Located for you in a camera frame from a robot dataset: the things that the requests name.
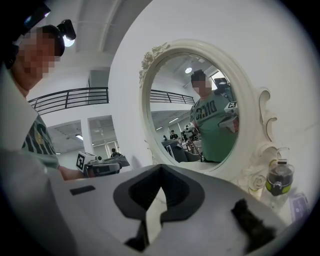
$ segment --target metal railing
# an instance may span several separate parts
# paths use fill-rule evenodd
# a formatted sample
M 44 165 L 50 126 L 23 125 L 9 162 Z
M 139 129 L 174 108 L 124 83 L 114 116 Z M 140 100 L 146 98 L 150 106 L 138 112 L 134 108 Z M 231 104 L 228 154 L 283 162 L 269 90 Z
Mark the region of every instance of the metal railing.
M 86 87 L 50 93 L 28 101 L 40 114 L 79 106 L 109 103 L 108 87 Z M 151 103 L 195 104 L 194 98 L 174 92 L 151 90 Z
M 108 87 L 87 87 L 50 93 L 28 101 L 40 114 L 79 106 L 109 103 Z
M 195 104 L 194 98 L 188 95 L 168 92 L 163 90 L 151 90 L 150 102 L 152 103 L 180 103 Z

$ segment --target column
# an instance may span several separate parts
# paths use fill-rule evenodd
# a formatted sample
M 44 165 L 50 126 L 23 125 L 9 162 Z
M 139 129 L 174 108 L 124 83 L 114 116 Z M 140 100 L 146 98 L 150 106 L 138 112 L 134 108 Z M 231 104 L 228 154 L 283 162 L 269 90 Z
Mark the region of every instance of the column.
M 81 119 L 81 132 L 83 138 L 84 151 L 95 155 L 95 150 L 92 145 L 89 121 L 87 118 Z

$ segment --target white wall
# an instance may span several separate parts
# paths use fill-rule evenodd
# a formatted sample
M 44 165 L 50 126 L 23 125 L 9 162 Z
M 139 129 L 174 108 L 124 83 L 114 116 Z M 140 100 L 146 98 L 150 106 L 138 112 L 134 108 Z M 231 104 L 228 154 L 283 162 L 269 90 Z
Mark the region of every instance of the white wall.
M 276 1 L 153 0 L 142 11 L 115 54 L 108 83 L 116 136 L 132 167 L 152 164 L 139 114 L 141 61 L 153 47 L 179 39 L 215 45 L 241 65 L 254 87 L 271 91 L 274 137 L 291 147 L 298 190 L 313 204 L 320 179 L 320 67 L 300 25 Z
M 150 103 L 151 112 L 153 111 L 189 111 L 192 104 L 181 104 L 181 103 Z
M 87 87 L 90 70 L 110 67 L 112 56 L 105 52 L 67 52 L 30 91 L 27 100 L 64 90 Z
M 178 81 L 172 77 L 172 73 L 167 71 L 160 71 L 153 80 L 152 90 L 165 91 L 175 94 L 182 94 L 191 96 L 194 98 L 194 101 L 197 101 L 200 97 L 192 88 L 189 86 L 188 88 L 184 88 L 185 83 L 183 81 Z
M 110 104 L 77 106 L 43 114 L 41 118 L 47 127 L 51 127 L 85 118 L 109 116 L 110 108 Z
M 78 158 L 79 151 L 84 152 L 84 148 L 77 149 L 75 151 L 69 151 L 67 153 L 57 154 L 56 157 L 58 158 L 59 164 L 63 167 L 76 170 L 76 163 Z

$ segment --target window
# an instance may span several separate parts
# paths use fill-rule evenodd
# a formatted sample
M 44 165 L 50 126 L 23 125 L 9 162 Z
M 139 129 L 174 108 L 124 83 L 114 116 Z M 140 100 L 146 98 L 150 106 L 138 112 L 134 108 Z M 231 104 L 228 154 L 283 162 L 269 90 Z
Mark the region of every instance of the window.
M 210 78 L 212 79 L 212 90 L 215 90 L 215 89 L 217 89 L 217 86 L 216 86 L 216 83 L 215 83 L 214 79 L 216 79 L 216 78 L 226 78 L 226 77 L 221 73 L 221 71 L 218 71 L 214 75 L 210 76 Z

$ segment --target mirror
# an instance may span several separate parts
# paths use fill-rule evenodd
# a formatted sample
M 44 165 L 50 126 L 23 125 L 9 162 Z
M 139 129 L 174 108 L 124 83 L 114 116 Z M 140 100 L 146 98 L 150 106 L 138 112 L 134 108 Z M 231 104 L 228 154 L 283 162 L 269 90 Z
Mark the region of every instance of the mirror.
M 208 60 L 190 53 L 170 55 L 157 70 L 150 109 L 158 145 L 184 165 L 223 162 L 239 131 L 237 100 L 228 79 Z

